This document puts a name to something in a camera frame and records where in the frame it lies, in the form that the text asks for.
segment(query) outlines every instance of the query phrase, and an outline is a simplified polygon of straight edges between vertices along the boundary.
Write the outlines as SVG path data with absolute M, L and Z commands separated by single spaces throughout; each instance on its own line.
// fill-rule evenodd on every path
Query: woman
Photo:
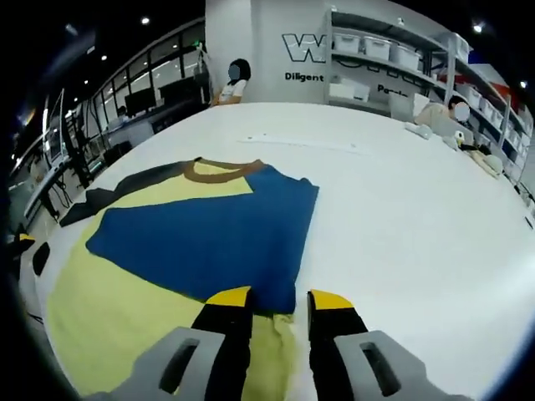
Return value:
M 228 77 L 231 80 L 214 96 L 214 100 L 211 102 L 212 106 L 238 104 L 242 101 L 243 90 L 251 78 L 249 62 L 243 58 L 234 60 L 228 67 Z

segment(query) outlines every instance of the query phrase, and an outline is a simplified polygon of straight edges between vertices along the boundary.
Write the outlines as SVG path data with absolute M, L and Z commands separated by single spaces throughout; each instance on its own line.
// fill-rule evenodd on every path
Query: glass wall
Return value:
M 118 117 L 118 109 L 126 106 L 125 98 L 143 89 L 155 92 L 156 107 L 164 105 L 160 89 L 193 76 L 199 52 L 195 44 L 204 43 L 205 25 L 200 22 L 155 44 L 119 71 L 94 96 L 96 117 L 106 129 Z

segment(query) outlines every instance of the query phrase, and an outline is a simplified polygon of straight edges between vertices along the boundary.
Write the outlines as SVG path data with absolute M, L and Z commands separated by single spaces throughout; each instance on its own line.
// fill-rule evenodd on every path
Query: table surface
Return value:
M 270 140 L 242 141 L 257 135 Z M 197 156 L 261 159 L 320 188 L 296 283 L 293 331 L 302 352 L 288 399 L 316 399 L 308 368 L 311 288 L 348 298 L 370 330 L 424 361 L 429 379 L 448 393 L 482 398 L 514 363 L 535 310 L 535 234 L 505 177 L 492 178 L 439 137 L 423 140 L 376 114 L 239 104 L 161 131 L 90 188 L 112 190 L 127 175 Z M 58 227 L 49 238 L 37 280 L 42 305 L 89 221 Z
M 29 216 L 30 211 L 35 205 L 35 202 L 37 202 L 37 200 L 41 196 L 41 193 L 44 190 L 47 190 L 47 187 L 50 184 L 50 181 L 56 180 L 57 174 L 64 173 L 64 167 L 67 165 L 69 160 L 70 158 L 68 156 L 65 156 L 65 157 L 59 156 L 56 160 L 52 162 L 50 170 L 47 171 L 47 174 L 43 177 L 43 180 L 39 182 L 39 184 L 35 187 L 35 189 L 32 192 L 32 195 L 30 196 L 30 199 L 28 200 L 28 203 L 26 204 L 26 208 L 24 209 L 25 217 Z

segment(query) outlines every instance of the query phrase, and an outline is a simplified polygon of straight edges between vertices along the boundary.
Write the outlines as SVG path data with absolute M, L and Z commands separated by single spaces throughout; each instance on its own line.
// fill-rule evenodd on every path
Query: blue t-shirt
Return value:
M 318 187 L 269 165 L 245 179 L 252 193 L 108 209 L 87 249 L 189 297 L 251 286 L 257 310 L 291 313 Z

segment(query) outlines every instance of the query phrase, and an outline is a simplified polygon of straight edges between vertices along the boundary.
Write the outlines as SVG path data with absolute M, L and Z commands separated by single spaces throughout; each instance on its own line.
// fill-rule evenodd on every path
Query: brown collar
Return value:
M 215 167 L 220 167 L 225 170 L 236 171 L 229 171 L 228 173 L 222 174 L 198 174 L 195 172 L 195 163 L 202 163 L 203 165 L 213 165 Z M 264 166 L 265 164 L 263 164 L 261 160 L 255 160 L 252 163 L 234 164 L 198 158 L 186 162 L 186 165 L 184 166 L 184 177 L 186 177 L 190 181 L 195 182 L 203 182 L 206 184 L 221 184 L 223 182 L 228 182 L 230 180 L 235 180 L 236 178 L 243 177 L 247 174 L 255 173 L 261 170 Z

